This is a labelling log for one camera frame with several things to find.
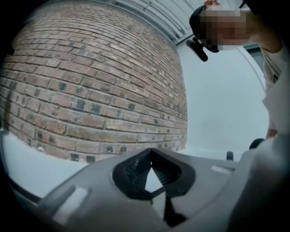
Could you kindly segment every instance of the brick wall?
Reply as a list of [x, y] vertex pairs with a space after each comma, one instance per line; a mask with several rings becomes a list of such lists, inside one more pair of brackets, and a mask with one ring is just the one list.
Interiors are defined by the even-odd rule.
[[187, 139], [177, 50], [119, 8], [58, 2], [37, 10], [1, 69], [1, 118], [29, 146], [95, 160]]

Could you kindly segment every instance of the black clip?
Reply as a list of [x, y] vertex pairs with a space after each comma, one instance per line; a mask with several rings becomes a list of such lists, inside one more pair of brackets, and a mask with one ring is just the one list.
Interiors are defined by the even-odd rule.
[[193, 40], [187, 40], [186, 45], [195, 51], [202, 61], [206, 62], [208, 60], [208, 56], [204, 52], [203, 45], [198, 41], [198, 38], [194, 37]]

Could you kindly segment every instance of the ceiling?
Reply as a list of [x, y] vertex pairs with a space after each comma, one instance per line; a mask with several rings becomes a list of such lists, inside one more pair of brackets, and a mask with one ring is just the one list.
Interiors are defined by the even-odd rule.
[[[124, 8], [154, 25], [174, 44], [191, 36], [189, 18], [205, 0], [96, 0]], [[221, 4], [239, 7], [242, 0], [219, 0]]]

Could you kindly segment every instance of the gray plastic surface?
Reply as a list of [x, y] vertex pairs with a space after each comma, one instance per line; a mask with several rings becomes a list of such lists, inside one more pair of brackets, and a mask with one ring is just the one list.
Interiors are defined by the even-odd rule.
[[61, 226], [63, 231], [228, 231], [232, 222], [263, 204], [283, 183], [289, 174], [289, 142], [287, 136], [266, 140], [257, 149], [245, 152], [239, 163], [160, 149], [189, 164], [196, 173], [189, 191], [171, 199], [174, 211], [186, 217], [175, 227], [163, 221], [150, 201], [129, 199], [112, 180], [114, 167], [140, 151], [85, 167], [49, 193], [40, 202], [39, 210], [53, 218], [70, 192], [79, 188], [86, 189], [88, 196]]

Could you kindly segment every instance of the person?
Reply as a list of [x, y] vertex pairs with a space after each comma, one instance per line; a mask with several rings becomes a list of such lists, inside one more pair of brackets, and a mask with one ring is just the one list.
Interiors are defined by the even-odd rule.
[[[266, 94], [286, 68], [289, 54], [282, 38], [249, 8], [234, 9], [220, 5], [217, 0], [207, 0], [195, 10], [189, 23], [195, 37], [209, 50], [258, 44], [264, 56]], [[266, 138], [276, 135], [275, 124], [269, 115]]]

